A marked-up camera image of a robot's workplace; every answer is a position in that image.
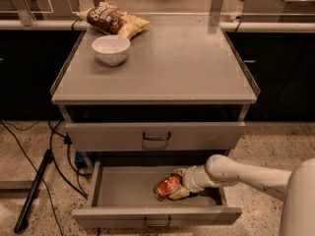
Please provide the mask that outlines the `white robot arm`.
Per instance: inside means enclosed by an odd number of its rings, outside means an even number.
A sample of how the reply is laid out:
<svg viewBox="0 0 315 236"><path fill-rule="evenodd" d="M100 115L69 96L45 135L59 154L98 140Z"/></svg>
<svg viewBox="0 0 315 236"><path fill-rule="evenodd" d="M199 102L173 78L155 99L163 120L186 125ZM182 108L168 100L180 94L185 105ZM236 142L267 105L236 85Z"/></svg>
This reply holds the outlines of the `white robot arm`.
<svg viewBox="0 0 315 236"><path fill-rule="evenodd" d="M215 154L205 164L175 170L181 183L169 197L179 200L208 187L240 182L283 201L280 236L315 236L315 159L293 171L238 163Z"/></svg>

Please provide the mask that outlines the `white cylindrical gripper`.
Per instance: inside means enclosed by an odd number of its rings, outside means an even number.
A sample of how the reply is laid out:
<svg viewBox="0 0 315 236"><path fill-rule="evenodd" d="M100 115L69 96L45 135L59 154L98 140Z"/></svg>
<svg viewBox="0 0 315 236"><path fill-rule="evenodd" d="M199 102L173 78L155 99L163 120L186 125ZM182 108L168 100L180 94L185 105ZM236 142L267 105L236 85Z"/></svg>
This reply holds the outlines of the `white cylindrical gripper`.
<svg viewBox="0 0 315 236"><path fill-rule="evenodd" d="M198 193L205 188L211 187L214 182L211 180L206 172L205 166L192 166L187 169L177 168L171 172L172 175L178 175L182 177L182 185L175 187L168 197L177 201L187 198L190 193Z"/></svg>

